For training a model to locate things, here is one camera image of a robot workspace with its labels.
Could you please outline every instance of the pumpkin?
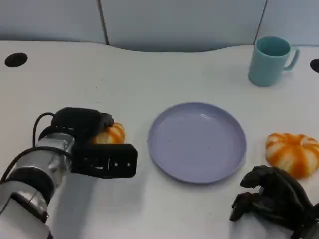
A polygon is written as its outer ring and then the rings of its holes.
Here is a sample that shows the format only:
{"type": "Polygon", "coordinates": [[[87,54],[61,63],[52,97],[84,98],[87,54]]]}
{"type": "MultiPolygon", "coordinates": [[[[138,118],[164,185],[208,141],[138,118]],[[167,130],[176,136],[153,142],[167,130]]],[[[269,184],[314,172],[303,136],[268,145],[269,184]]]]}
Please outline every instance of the pumpkin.
{"type": "Polygon", "coordinates": [[[97,136],[93,138],[95,144],[106,143],[124,143],[125,131],[123,125],[120,123],[114,123],[112,127],[105,128],[97,136]]]}
{"type": "Polygon", "coordinates": [[[303,134],[273,133],[266,141],[266,160],[296,179],[306,178],[319,167],[319,143],[303,134]]]}

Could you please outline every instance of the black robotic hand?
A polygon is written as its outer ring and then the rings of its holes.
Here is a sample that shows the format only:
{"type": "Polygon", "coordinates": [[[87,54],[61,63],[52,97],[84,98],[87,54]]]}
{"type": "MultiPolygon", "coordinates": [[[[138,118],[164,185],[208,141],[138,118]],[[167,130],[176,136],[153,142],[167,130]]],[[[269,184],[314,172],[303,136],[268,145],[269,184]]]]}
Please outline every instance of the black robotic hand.
{"type": "Polygon", "coordinates": [[[313,206],[302,186],[286,171],[257,166],[241,181],[244,188],[261,186],[258,193],[239,194],[230,221],[252,212],[272,223],[294,231],[292,239],[304,238],[318,223],[319,206],[313,206]]]}

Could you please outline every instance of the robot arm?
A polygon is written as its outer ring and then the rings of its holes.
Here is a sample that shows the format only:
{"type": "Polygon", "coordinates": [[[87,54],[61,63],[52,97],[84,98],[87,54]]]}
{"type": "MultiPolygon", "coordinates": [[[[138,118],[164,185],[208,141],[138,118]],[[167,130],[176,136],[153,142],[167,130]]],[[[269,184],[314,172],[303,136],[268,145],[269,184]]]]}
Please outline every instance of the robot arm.
{"type": "Polygon", "coordinates": [[[53,238],[45,225],[47,206],[67,171],[98,178],[135,175],[132,145],[91,143],[112,124],[109,114],[89,109],[64,108],[54,115],[38,144],[19,154],[0,181],[0,238],[53,238]]]}
{"type": "Polygon", "coordinates": [[[319,237],[319,205],[311,204],[302,186],[286,171],[257,166],[243,178],[240,186],[261,188],[258,193],[237,196],[232,205],[232,222],[251,212],[291,229],[292,239],[319,237]]]}

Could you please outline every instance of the black hole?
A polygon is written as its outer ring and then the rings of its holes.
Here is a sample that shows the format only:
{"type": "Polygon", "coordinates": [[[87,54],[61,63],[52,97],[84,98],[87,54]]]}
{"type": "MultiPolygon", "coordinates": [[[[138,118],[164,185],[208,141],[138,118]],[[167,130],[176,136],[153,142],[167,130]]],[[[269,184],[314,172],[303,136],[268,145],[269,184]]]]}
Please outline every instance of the black hole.
{"type": "Polygon", "coordinates": [[[5,59],[4,63],[8,67],[18,67],[23,65],[27,61],[27,59],[28,56],[26,54],[19,52],[9,55],[5,59]]]}
{"type": "Polygon", "coordinates": [[[319,73],[319,59],[312,60],[310,63],[311,69],[319,73]]]}

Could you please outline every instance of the mug handle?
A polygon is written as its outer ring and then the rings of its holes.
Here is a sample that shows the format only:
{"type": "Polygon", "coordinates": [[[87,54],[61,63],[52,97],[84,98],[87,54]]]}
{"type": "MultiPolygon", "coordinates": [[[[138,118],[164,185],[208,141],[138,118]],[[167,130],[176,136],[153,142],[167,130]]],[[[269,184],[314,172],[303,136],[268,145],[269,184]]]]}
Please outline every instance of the mug handle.
{"type": "Polygon", "coordinates": [[[300,54],[300,50],[297,48],[292,62],[290,63],[289,66],[284,67],[284,71],[291,71],[295,67],[295,64],[297,63],[299,58],[299,54],[300,54]]]}

